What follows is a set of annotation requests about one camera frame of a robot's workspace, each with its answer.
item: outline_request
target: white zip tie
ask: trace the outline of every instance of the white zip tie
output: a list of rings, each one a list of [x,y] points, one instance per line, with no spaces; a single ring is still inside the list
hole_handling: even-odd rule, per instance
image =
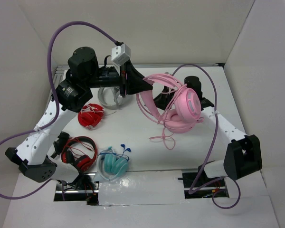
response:
[[[214,116],[215,114],[219,114],[219,112],[216,110],[215,112],[212,112],[212,114],[209,115],[209,117],[212,117],[212,116]]]
[[[36,126],[34,127],[34,131],[35,131],[35,132],[41,132],[41,133],[43,133],[43,134],[45,134],[45,135],[49,135],[49,133],[46,133],[45,131],[43,131],[38,125],[36,125]]]

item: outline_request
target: black bracket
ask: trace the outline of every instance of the black bracket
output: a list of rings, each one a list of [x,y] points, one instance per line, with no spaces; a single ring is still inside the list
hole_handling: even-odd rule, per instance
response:
[[[234,181],[262,169],[260,141],[255,135],[228,144],[224,169]]]
[[[22,161],[21,158],[17,155],[17,149],[9,147],[5,151],[5,155],[15,164],[19,166],[19,170],[23,173],[24,176],[38,182],[44,182],[50,179],[57,165],[51,162],[48,157],[45,158],[44,162],[41,165],[28,165],[28,161]]]
[[[66,132],[61,132],[60,135],[58,136],[58,140],[53,142],[55,151],[52,154],[51,158],[56,158],[59,154],[61,154],[64,146],[66,145],[67,141],[70,138],[70,134]]]

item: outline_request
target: black plastic part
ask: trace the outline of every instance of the black plastic part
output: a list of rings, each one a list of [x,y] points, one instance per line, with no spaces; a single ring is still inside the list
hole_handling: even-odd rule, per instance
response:
[[[62,110],[68,109],[78,113],[93,95],[89,87],[73,83],[68,79],[68,75],[70,75],[70,70],[66,73],[66,79],[56,89],[58,100],[62,104]]]
[[[125,63],[122,74],[126,75],[126,92],[129,95],[153,89],[152,85],[143,80],[144,76],[134,68],[130,60]]]
[[[231,141],[227,147],[224,169],[234,181],[261,170],[262,157],[259,139],[251,135],[239,141]]]
[[[214,107],[214,104],[213,104],[210,100],[208,100],[208,99],[206,99],[206,98],[202,98],[202,99],[200,100],[200,106],[201,106],[201,110],[203,111],[204,108],[207,108],[207,107]]]
[[[197,175],[197,172],[184,172],[182,174],[182,178],[178,178],[179,180],[183,180],[184,183],[184,188],[190,188],[195,177]],[[202,186],[205,183],[208,183],[209,181],[214,180],[215,178],[208,178],[205,174],[205,172],[202,172],[202,175],[199,177],[198,181],[196,182],[195,187],[199,187]],[[225,186],[225,182],[224,180],[220,180],[218,181],[220,182],[220,185],[223,187]],[[207,187],[216,187],[215,183],[212,183],[210,185],[208,185]]]
[[[91,77],[87,83],[87,86],[90,88],[120,87],[121,84],[121,76],[119,76],[118,72],[112,66],[100,68],[97,76]]]
[[[56,166],[55,163],[51,162],[48,157],[46,157],[41,165],[28,165],[28,161],[25,160],[20,164],[19,170],[24,176],[41,183],[53,176]]]
[[[7,158],[16,165],[20,165],[22,163],[21,158],[17,155],[17,149],[14,147],[9,147],[5,151],[5,156],[7,156]]]
[[[213,195],[211,190],[199,190],[193,194],[189,194],[189,191],[185,191],[185,199],[200,199],[200,198],[211,198]],[[215,195],[217,197],[227,197],[226,191],[221,191]]]
[[[60,133],[60,135],[58,136],[58,140],[53,142],[55,152],[52,154],[51,158],[56,158],[57,155],[61,154],[69,138],[70,138],[70,134],[66,132]]]
[[[217,63],[217,65],[220,66],[220,67],[222,67],[222,68],[224,68],[225,64],[226,64],[226,63]]]
[[[94,49],[90,47],[80,47],[73,52],[67,61],[70,76],[73,82],[86,82],[98,74],[98,62]]]
[[[75,158],[70,150],[66,151],[66,162],[69,164],[75,164]]]
[[[203,92],[201,91],[201,82],[196,76],[188,76],[185,77],[185,84],[187,84],[187,88],[193,89],[199,97],[199,100],[203,98]]]
[[[169,88],[164,86],[162,93],[166,93],[169,91]],[[174,93],[171,94],[158,94],[154,99],[155,106],[159,109],[165,110],[166,107],[168,106],[169,102],[172,100],[174,97]]]

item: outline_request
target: teal headphones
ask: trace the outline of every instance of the teal headphones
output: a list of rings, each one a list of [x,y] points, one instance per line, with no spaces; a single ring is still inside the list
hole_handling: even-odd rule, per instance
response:
[[[107,181],[113,181],[116,178],[123,176],[129,169],[130,158],[128,155],[125,155],[124,152],[131,152],[131,149],[126,149],[124,144],[121,144],[121,146],[123,147],[123,154],[121,155],[115,153],[112,147],[109,147],[107,150],[100,152],[100,154],[98,155],[96,162],[97,173]],[[113,175],[112,177],[107,177],[104,175],[102,171],[102,160],[104,161],[103,163],[105,173]]]

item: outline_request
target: pink cable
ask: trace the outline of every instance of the pink cable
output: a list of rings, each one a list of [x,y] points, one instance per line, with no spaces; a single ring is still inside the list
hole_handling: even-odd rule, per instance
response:
[[[150,137],[149,139],[151,140],[152,142],[152,139],[162,139],[163,140],[163,144],[165,144],[165,147],[168,149],[168,150],[173,150],[175,145],[176,145],[176,142],[175,142],[175,139],[173,139],[171,136],[174,134],[171,134],[171,135],[165,135],[165,127],[163,128],[162,130],[162,134],[161,136],[154,136],[154,137]],[[171,139],[171,141],[173,141],[173,146],[171,148],[169,148],[166,144],[166,139],[169,140]]]

